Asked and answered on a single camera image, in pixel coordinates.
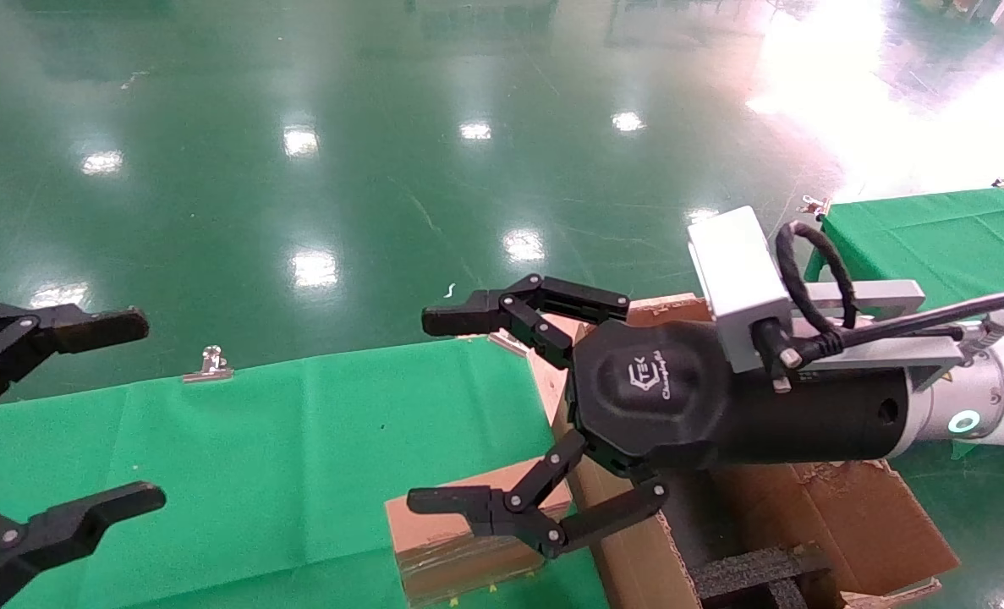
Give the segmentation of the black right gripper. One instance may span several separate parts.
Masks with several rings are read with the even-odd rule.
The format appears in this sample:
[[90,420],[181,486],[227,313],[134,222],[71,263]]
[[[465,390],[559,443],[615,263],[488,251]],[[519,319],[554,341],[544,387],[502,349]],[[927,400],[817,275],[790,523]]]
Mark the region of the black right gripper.
[[[826,370],[776,392],[762,369],[733,371],[713,324],[630,326],[629,297],[529,274],[475,290],[462,304],[425,307],[432,337],[504,329],[568,378],[569,431],[508,491],[413,488],[416,515],[459,515],[478,537],[512,536],[547,559],[593,545],[659,513],[659,478],[559,521],[540,508],[585,455],[615,475],[672,468],[874,460],[895,451],[908,418],[902,370]],[[544,315],[593,324],[573,339]]]

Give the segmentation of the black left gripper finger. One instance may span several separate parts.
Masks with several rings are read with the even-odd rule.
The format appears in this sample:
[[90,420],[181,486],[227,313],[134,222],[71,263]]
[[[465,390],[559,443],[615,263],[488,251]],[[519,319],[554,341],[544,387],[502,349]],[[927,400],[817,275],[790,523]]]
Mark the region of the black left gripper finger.
[[0,302],[0,397],[54,354],[80,354],[149,335],[135,307],[88,313],[79,305],[25,309]]
[[26,523],[0,513],[0,608],[38,575],[90,556],[108,528],[166,502],[162,488],[133,482],[54,505]]

